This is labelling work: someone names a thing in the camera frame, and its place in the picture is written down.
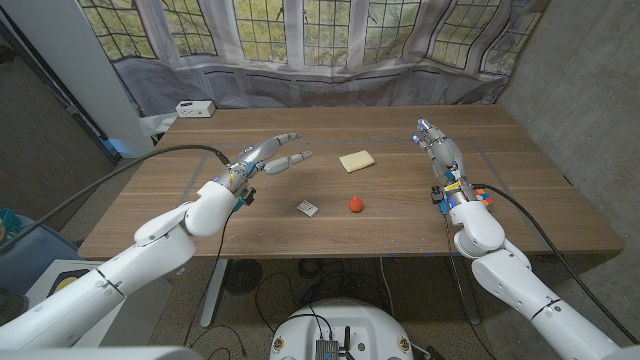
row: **small box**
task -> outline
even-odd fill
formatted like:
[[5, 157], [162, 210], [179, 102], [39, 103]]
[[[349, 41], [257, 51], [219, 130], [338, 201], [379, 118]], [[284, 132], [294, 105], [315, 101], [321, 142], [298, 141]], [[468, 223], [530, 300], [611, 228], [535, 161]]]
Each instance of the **small box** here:
[[213, 101], [180, 101], [176, 112], [180, 117], [211, 117], [216, 111]]

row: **table top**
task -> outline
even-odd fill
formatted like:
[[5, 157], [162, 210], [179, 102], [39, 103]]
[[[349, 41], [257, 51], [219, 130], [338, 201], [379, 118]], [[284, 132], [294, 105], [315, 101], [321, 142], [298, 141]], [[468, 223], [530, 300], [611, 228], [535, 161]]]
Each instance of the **table top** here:
[[[250, 181], [257, 190], [255, 201], [231, 217], [222, 257], [445, 255], [450, 240], [430, 197], [431, 186], [440, 184], [426, 153], [411, 141], [420, 117], [456, 141], [470, 182], [512, 194], [560, 251], [622, 249], [609, 225], [497, 105], [217, 110], [212, 118], [177, 119], [156, 147], [213, 145], [233, 159], [267, 137], [304, 135], [274, 158], [305, 149], [313, 150], [313, 157], [281, 174], [257, 174]], [[347, 173], [338, 157], [360, 150], [367, 150], [375, 164]], [[196, 191], [223, 169], [213, 154], [198, 150], [147, 160], [80, 247], [80, 255], [115, 256], [133, 243], [138, 227], [197, 199]], [[361, 213], [349, 211], [353, 196], [364, 202]], [[491, 196], [490, 211], [512, 243], [525, 253], [548, 252], [515, 207]], [[319, 208], [312, 218], [296, 209], [303, 200]], [[215, 256], [220, 236], [195, 239], [196, 256]]]

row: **window pane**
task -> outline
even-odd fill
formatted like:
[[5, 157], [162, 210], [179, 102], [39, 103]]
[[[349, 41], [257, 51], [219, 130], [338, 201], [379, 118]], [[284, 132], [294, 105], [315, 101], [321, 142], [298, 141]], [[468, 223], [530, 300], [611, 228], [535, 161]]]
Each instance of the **window pane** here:
[[271, 44], [271, 50], [273, 52], [273, 61], [287, 61], [287, 46], [285, 44]]
[[144, 28], [142, 27], [142, 22], [140, 21], [140, 17], [138, 16], [138, 12], [135, 10], [123, 10], [120, 11], [120, 20], [124, 23], [124, 27], [127, 29], [127, 32], [131, 35], [144, 36]]
[[320, 25], [320, 46], [333, 46], [333, 26]]
[[378, 59], [378, 49], [364, 49], [364, 64], [375, 64]]
[[118, 45], [118, 49], [122, 53], [122, 56], [138, 56], [135, 43], [127, 35], [112, 35], [113, 40]]
[[384, 21], [382, 26], [398, 26], [400, 25], [400, 10], [402, 5], [387, 5], [384, 13]]
[[504, 75], [511, 74], [518, 53], [540, 19], [539, 13], [523, 13], [526, 4], [526, 2], [513, 2], [511, 13], [516, 19], [515, 23], [511, 24], [507, 32], [487, 50], [480, 70]]
[[323, 48], [319, 49], [319, 62], [320, 65], [333, 66], [333, 49], [332, 48]]
[[271, 45], [269, 43], [258, 43], [258, 60], [271, 60]]
[[236, 19], [251, 19], [251, 5], [249, 0], [233, 0], [236, 10]]
[[458, 1], [442, 25], [431, 59], [463, 69], [470, 46], [482, 34], [495, 14], [500, 1]]
[[253, 36], [253, 23], [250, 20], [238, 20], [237, 23], [240, 40], [255, 41], [256, 38]]
[[126, 56], [155, 58], [131, 0], [80, 0], [79, 4], [111, 61]]
[[351, 4], [348, 2], [336, 3], [336, 25], [349, 25], [349, 13]]
[[234, 0], [233, 4], [245, 59], [286, 63], [282, 0]]
[[[364, 64], [402, 56], [404, 44], [411, 35], [420, 1], [372, 0], [365, 39]], [[378, 51], [366, 51], [377, 48]]]
[[267, 6], [264, 0], [249, 0], [251, 3], [251, 18], [253, 20], [267, 20]]
[[397, 28], [382, 28], [382, 41], [380, 46], [391, 46], [396, 41]]
[[368, 28], [367, 37], [364, 41], [365, 47], [377, 47], [380, 45], [380, 37], [382, 36], [382, 28]]
[[266, 21], [254, 21], [253, 31], [256, 34], [256, 41], [269, 42], [269, 23]]
[[184, 35], [172, 35], [173, 44], [178, 50], [178, 54], [190, 54], [189, 44], [187, 44], [187, 38]]
[[305, 0], [305, 65], [346, 66], [351, 3]]
[[306, 65], [318, 65], [318, 48], [315, 46], [304, 47], [304, 63]]
[[336, 26], [335, 27], [335, 39], [333, 45], [336, 47], [347, 47], [349, 42], [349, 27], [348, 26]]
[[242, 50], [244, 51], [245, 58], [249, 60], [258, 60], [258, 48], [255, 42], [243, 42]]
[[197, 0], [162, 0], [173, 43], [180, 56], [217, 55]]
[[122, 57], [118, 46], [116, 46], [116, 42], [113, 41], [111, 36], [100, 37], [98, 40], [100, 40], [100, 44], [102, 45], [104, 52], [107, 53], [107, 56], [111, 61], [118, 60]]
[[402, 17], [400, 18], [400, 25], [413, 26], [413, 23], [416, 21], [416, 16], [418, 16], [418, 9], [420, 9], [420, 4], [405, 4], [402, 7]]
[[271, 32], [271, 38], [273, 39], [274, 42], [280, 42], [284, 44], [285, 35], [284, 35], [283, 23], [276, 23], [276, 22], [269, 23], [269, 31]]
[[335, 49], [333, 53], [333, 62], [337, 65], [347, 66], [347, 49]]

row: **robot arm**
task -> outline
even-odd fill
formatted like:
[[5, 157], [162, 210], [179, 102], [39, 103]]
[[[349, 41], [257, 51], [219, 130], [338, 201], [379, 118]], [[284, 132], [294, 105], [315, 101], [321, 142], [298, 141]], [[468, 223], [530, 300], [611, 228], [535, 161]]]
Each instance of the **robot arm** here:
[[134, 245], [0, 327], [0, 350], [72, 346], [127, 296], [186, 263], [196, 251], [190, 235], [214, 235], [233, 211], [250, 204], [255, 191], [248, 180], [258, 171], [282, 172], [309, 158], [305, 151], [264, 165], [280, 145], [300, 137], [283, 134], [243, 151], [198, 190], [198, 200], [148, 221], [136, 231]]
[[482, 287], [526, 317], [564, 359], [602, 359], [620, 348], [549, 289], [532, 271], [527, 257], [511, 242], [498, 221], [476, 199], [467, 182], [460, 149], [426, 120], [413, 140], [433, 161], [444, 181], [456, 249], [473, 259], [473, 275]]

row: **curtain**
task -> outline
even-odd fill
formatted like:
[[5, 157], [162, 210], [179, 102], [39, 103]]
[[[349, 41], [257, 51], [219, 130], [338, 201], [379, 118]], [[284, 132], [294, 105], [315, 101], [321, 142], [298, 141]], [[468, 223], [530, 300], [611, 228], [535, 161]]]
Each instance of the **curtain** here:
[[140, 117], [493, 103], [546, 3], [78, 0]]

